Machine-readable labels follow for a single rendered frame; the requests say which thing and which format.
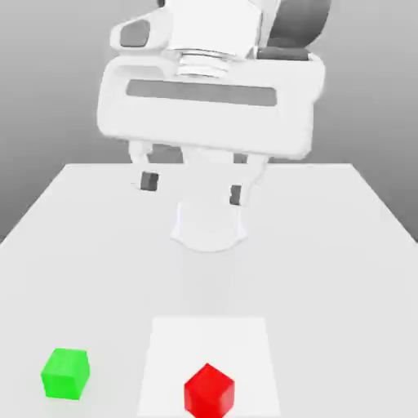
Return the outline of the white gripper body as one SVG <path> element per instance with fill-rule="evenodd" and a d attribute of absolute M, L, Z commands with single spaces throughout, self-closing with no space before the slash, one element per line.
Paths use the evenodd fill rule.
<path fill-rule="evenodd" d="M 186 77 L 165 56 L 119 56 L 100 85 L 97 126 L 107 137 L 300 160 L 312 148 L 325 65 L 234 62 L 223 78 Z"/>

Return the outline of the small red cube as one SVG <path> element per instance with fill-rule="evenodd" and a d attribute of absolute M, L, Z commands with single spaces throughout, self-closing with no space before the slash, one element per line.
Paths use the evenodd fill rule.
<path fill-rule="evenodd" d="M 184 385 L 185 410 L 194 418 L 224 418 L 234 398 L 234 380 L 209 363 Z"/>

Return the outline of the small green cube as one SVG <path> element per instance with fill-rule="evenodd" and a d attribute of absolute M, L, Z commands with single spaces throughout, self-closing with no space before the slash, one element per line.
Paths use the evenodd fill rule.
<path fill-rule="evenodd" d="M 56 348 L 41 371 L 48 398 L 79 400 L 90 376 L 87 351 Z"/>

